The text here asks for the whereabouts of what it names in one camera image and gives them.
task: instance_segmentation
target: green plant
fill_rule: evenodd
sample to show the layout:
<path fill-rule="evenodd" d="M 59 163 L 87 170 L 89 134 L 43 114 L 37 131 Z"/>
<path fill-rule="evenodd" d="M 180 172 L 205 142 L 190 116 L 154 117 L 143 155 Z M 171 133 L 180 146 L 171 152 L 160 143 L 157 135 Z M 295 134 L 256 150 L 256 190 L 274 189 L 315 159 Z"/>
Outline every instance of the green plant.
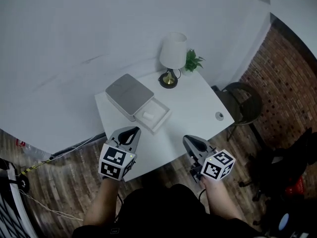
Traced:
<path fill-rule="evenodd" d="M 201 61 L 205 61 L 205 59 L 202 57 L 196 58 L 195 50 L 190 49 L 187 52 L 185 69 L 194 72 L 197 66 L 203 68 L 203 66 L 200 64 Z"/>

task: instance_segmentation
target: white lampshade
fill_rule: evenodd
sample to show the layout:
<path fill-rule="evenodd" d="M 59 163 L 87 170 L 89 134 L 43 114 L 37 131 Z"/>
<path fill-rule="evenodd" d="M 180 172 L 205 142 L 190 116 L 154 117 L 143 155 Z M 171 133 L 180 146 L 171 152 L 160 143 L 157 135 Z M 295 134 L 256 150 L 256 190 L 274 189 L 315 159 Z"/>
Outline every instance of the white lampshade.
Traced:
<path fill-rule="evenodd" d="M 159 61 L 166 68 L 180 69 L 186 64 L 186 36 L 182 33 L 169 33 L 164 41 Z"/>

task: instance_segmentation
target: red brick wall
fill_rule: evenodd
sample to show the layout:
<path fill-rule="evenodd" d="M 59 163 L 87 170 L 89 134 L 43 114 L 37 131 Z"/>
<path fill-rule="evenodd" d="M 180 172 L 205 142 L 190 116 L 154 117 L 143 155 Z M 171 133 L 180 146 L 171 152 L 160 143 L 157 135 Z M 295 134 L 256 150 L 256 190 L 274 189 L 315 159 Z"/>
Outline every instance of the red brick wall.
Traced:
<path fill-rule="evenodd" d="M 309 127 L 317 131 L 317 60 L 285 24 L 276 20 L 242 82 L 263 99 L 255 126 L 267 145 L 287 148 Z M 315 192 L 317 168 L 305 174 L 307 193 Z"/>

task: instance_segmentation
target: white table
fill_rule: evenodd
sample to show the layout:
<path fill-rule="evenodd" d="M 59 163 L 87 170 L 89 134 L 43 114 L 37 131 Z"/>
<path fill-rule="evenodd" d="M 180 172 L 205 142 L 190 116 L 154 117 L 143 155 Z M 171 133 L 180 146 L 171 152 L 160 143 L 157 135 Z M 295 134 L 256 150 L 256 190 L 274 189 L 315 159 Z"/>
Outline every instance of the white table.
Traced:
<path fill-rule="evenodd" d="M 165 89 L 158 82 L 163 71 L 138 78 L 154 92 L 155 98 L 172 110 L 156 135 L 152 135 L 137 121 L 126 118 L 102 92 L 95 96 L 101 121 L 107 136 L 123 127 L 138 126 L 141 137 L 136 150 L 138 158 L 125 176 L 128 181 L 159 168 L 186 153 L 183 136 L 194 135 L 210 139 L 230 126 L 234 121 L 214 91 L 198 72 L 191 76 L 182 75 L 173 89 Z M 224 119 L 219 121 L 216 112 L 221 112 Z"/>

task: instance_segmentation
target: cable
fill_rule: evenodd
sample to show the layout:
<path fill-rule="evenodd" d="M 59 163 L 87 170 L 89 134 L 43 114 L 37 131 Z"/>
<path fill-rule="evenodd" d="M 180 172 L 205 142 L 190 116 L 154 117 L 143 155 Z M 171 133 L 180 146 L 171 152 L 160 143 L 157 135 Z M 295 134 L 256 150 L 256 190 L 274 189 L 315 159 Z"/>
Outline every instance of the cable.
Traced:
<path fill-rule="evenodd" d="M 121 207 L 122 207 L 122 206 L 123 206 L 123 201 L 122 201 L 122 199 L 121 199 L 119 193 L 118 193 L 118 198 L 119 198 L 119 200 L 120 200 L 120 202 L 121 202 Z M 118 213 L 118 215 L 115 217 L 114 222 L 117 221 L 117 218 L 119 217 L 119 213 Z"/>
<path fill-rule="evenodd" d="M 94 137 L 98 136 L 99 134 L 100 134 L 100 133 L 98 133 L 97 135 L 95 135 L 95 136 L 93 136 L 92 138 L 88 139 L 87 141 L 85 141 L 85 142 L 82 143 L 81 145 L 77 146 L 76 148 L 74 148 L 74 149 L 72 149 L 72 150 L 70 150 L 70 151 L 68 151 L 68 152 L 66 152 L 66 153 L 64 153 L 64 154 L 62 154 L 62 155 L 60 155 L 60 156 L 54 158 L 54 159 L 47 160 L 47 161 L 42 161 L 42 162 L 40 162 L 40 163 L 38 163 L 38 164 L 36 164 L 36 165 L 33 165 L 33 166 L 29 167 L 28 169 L 22 171 L 20 174 L 25 175 L 27 172 L 31 171 L 32 169 L 36 169 L 37 167 L 39 167 L 39 166 L 41 166 L 41 165 L 43 165 L 43 164 L 46 164 L 46 163 L 51 162 L 51 161 L 53 161 L 53 160 L 57 160 L 58 158 L 61 158 L 61 157 L 65 156 L 66 154 L 71 153 L 72 151 L 75 151 L 76 149 L 78 149 L 79 147 L 83 146 L 84 144 L 86 144 L 87 142 L 89 142 L 89 141 L 92 140 Z"/>
<path fill-rule="evenodd" d="M 73 215 L 70 215 L 70 214 L 67 214 L 67 213 L 64 213 L 64 212 L 60 212 L 60 211 L 54 211 L 54 210 L 51 210 L 49 207 L 45 206 L 44 204 L 42 204 L 41 202 L 39 202 L 38 200 L 34 199 L 33 197 L 27 195 L 24 193 L 24 191 L 20 190 L 19 189 L 19 192 L 25 196 L 27 196 L 28 198 L 34 200 L 35 202 L 37 202 L 39 205 L 43 206 L 46 210 L 48 211 L 51 211 L 51 212 L 54 212 L 58 215 L 61 215 L 62 217 L 65 217 L 65 218 L 68 218 L 68 219 L 71 219 L 71 220 L 80 220 L 80 221 L 83 221 L 82 219 L 79 219 Z"/>
<path fill-rule="evenodd" d="M 180 76 L 182 75 L 182 72 L 180 71 L 180 69 L 178 69 L 178 70 L 179 70 L 179 77 L 177 79 L 180 79 Z"/>
<path fill-rule="evenodd" d="M 120 202 L 121 202 L 121 206 L 123 205 L 123 201 L 122 201 L 122 199 L 121 199 L 121 197 L 120 197 L 120 195 L 118 194 L 118 198 L 119 198 L 119 200 L 120 200 Z"/>
<path fill-rule="evenodd" d="M 202 194 L 206 191 L 206 189 L 204 188 L 202 192 L 200 192 L 198 200 L 200 201 L 200 197 L 202 196 Z"/>

